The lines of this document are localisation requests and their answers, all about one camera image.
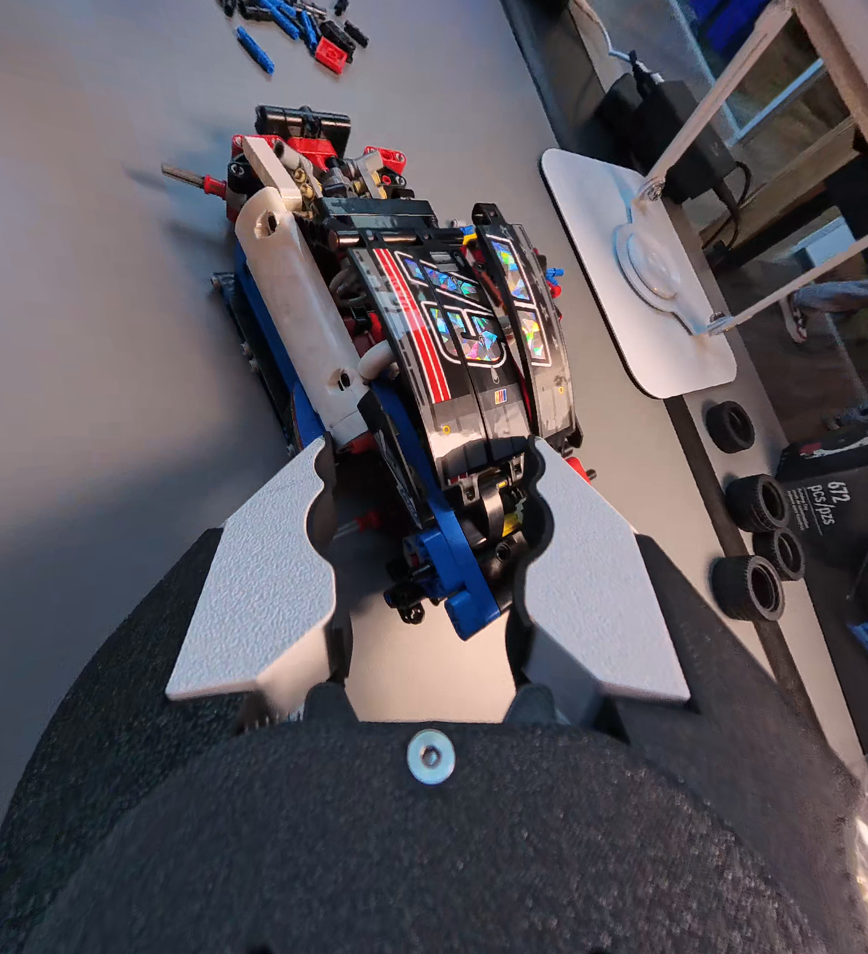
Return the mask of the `pile of loose lego pieces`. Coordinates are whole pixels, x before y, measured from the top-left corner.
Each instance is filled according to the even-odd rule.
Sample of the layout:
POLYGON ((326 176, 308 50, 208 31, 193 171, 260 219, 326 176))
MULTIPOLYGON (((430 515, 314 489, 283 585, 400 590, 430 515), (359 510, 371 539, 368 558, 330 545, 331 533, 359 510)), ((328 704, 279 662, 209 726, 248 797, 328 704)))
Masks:
POLYGON ((331 9, 308 1, 217 1, 225 18, 239 18, 235 27, 239 45, 268 75, 273 75, 273 58, 246 28, 247 23, 269 24, 290 41, 300 44, 324 69, 336 76, 344 74, 356 52, 369 46, 369 37, 349 19, 344 19, 349 2, 338 1, 331 9))

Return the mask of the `black lego tire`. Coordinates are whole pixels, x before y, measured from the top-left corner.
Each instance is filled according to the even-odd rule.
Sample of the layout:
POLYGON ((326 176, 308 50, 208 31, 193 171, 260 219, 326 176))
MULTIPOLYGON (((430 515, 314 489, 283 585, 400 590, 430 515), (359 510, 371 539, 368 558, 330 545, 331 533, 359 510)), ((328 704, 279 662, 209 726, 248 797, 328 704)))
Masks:
POLYGON ((725 454, 737 454, 753 447, 754 424, 748 412, 735 400, 723 400, 710 406, 704 423, 714 446, 725 454))
POLYGON ((761 556, 727 556, 714 561, 710 586, 718 607, 731 619, 776 622, 784 614, 783 581, 761 556))
POLYGON ((732 480, 724 493, 727 512, 741 531, 772 532, 788 527, 788 497, 771 475, 761 473, 732 480))
POLYGON ((806 574, 807 557, 798 538, 788 528, 757 531, 751 535, 755 555, 767 560, 783 581, 799 581, 806 574))

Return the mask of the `lego race car model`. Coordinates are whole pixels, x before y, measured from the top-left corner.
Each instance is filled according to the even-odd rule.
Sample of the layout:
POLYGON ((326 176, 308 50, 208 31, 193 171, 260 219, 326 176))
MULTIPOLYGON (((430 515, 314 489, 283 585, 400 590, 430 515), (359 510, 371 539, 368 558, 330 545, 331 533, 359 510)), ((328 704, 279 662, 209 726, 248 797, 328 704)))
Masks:
POLYGON ((494 204, 442 224, 399 150, 345 150, 342 113, 260 105, 223 179, 166 178, 225 202, 234 270, 213 276, 289 449, 331 438, 384 487, 355 527, 402 538, 387 605, 445 604, 474 636, 509 608, 525 551, 524 451, 543 439, 590 483, 557 298, 520 224, 494 204))

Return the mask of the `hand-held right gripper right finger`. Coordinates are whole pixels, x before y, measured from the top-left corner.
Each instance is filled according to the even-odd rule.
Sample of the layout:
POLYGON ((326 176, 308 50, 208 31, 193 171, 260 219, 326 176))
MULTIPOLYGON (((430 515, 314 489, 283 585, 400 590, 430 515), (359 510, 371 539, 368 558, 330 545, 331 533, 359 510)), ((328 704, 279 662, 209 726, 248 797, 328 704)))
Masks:
POLYGON ((607 699, 689 702, 631 524, 544 439, 529 440, 524 480, 516 670, 551 691, 564 719, 595 719, 607 699))

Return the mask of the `small black power adapter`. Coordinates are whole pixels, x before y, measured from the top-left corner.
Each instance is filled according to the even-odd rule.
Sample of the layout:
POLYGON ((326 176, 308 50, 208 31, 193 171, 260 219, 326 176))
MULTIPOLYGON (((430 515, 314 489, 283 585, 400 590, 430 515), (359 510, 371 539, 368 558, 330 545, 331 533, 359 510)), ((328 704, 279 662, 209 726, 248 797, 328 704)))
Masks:
POLYGON ((627 146, 636 137, 637 110, 663 82, 642 65, 634 50, 629 53, 629 65, 630 70, 611 84, 597 109, 604 124, 627 146))

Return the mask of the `black lego set box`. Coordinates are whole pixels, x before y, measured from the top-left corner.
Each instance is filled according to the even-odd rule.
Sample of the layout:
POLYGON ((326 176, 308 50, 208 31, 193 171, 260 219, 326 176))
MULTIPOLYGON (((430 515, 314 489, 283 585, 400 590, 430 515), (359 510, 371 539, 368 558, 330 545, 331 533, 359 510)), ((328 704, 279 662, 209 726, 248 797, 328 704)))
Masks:
POLYGON ((786 446, 775 477, 789 498, 809 597, 868 754, 868 423, 786 446))

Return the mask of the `white book stand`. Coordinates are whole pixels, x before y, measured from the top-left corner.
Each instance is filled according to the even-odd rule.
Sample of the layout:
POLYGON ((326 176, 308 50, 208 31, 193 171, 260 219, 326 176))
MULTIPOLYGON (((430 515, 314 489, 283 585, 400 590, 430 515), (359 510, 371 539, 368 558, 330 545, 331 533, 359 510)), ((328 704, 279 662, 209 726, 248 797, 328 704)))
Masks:
POLYGON ((646 174, 563 150, 540 166, 631 380, 668 399, 731 383, 726 332, 868 250, 868 234, 738 315, 715 312, 663 202, 673 167, 796 16, 868 145, 868 2, 770 2, 646 174))

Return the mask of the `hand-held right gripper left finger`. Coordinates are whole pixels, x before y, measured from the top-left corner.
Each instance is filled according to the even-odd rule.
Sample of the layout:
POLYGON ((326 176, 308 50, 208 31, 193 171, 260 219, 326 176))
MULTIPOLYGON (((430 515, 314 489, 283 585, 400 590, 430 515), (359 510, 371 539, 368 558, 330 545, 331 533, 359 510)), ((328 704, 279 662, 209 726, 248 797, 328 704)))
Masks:
POLYGON ((299 709, 329 679, 334 486, 332 438, 319 436, 225 520, 168 699, 256 692, 299 709))

